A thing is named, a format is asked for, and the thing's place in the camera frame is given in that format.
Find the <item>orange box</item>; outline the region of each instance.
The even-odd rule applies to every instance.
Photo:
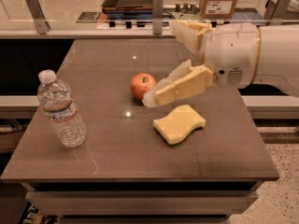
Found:
[[[231,19],[237,0],[200,0],[200,15],[204,19]]]

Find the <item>air vent grille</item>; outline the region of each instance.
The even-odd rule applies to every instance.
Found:
[[[235,86],[238,85],[243,78],[243,71],[239,68],[234,68],[233,70],[228,72],[227,75],[227,83],[229,85]]]

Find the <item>apple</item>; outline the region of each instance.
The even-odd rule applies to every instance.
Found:
[[[135,75],[130,83],[132,95],[138,99],[143,99],[143,94],[156,85],[156,79],[147,73],[139,73]]]

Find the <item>sponge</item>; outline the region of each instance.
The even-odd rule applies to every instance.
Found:
[[[183,141],[194,129],[205,127],[206,120],[189,105],[181,105],[162,119],[155,119],[153,127],[169,145]]]

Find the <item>clear plastic bottle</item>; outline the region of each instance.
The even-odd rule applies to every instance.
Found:
[[[86,127],[70,87],[51,70],[42,71],[38,77],[41,84],[37,98],[58,138],[66,147],[81,145],[86,138]]]

